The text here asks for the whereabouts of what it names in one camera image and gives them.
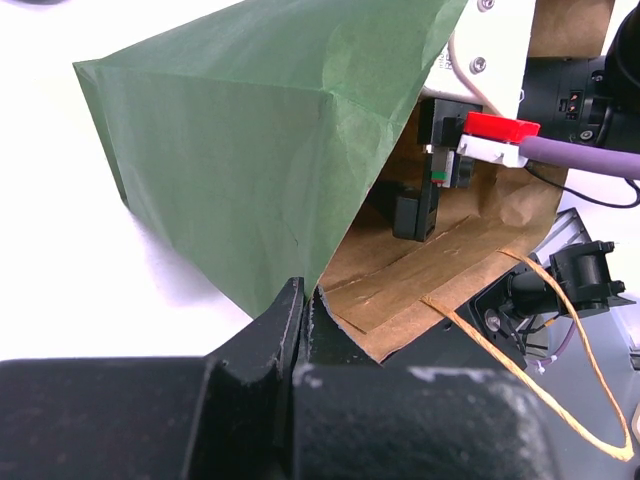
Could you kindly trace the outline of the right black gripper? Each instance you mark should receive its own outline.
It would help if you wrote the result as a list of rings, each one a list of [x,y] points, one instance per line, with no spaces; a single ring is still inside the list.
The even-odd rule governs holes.
[[[457,148],[467,116],[481,111],[479,105],[454,100],[419,102],[415,139],[421,148],[421,184],[378,180],[367,195],[367,203],[391,223],[394,237],[427,239],[436,227],[441,191],[470,185],[474,161]]]

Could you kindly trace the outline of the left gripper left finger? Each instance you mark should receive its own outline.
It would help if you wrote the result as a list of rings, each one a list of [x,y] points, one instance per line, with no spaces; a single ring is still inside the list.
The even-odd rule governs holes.
[[[202,357],[1,365],[5,479],[282,479],[304,284]]]

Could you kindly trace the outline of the brown and green paper bag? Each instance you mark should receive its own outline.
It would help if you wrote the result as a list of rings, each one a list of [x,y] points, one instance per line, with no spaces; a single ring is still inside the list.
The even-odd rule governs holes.
[[[419,90],[449,39],[508,72],[542,48],[543,6],[501,1],[243,1],[74,69],[123,203],[251,316],[284,283],[322,286],[376,360],[489,285],[548,232],[560,194],[479,165],[423,246],[360,210],[415,179]]]

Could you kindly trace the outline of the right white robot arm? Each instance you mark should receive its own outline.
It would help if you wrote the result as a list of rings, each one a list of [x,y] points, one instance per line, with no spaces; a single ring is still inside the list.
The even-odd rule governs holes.
[[[426,156],[421,185],[381,180],[367,197],[395,237],[424,241],[435,229],[442,190],[470,185],[474,162],[454,148],[468,115],[480,110],[431,94],[420,100],[417,140],[434,149]],[[626,15],[600,57],[528,60],[518,117],[540,124],[544,138],[637,154],[639,11]]]

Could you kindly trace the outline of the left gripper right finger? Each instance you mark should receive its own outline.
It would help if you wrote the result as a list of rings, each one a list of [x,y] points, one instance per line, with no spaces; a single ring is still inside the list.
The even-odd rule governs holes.
[[[539,401],[452,322],[381,365],[316,293],[293,373],[296,479],[558,479]]]

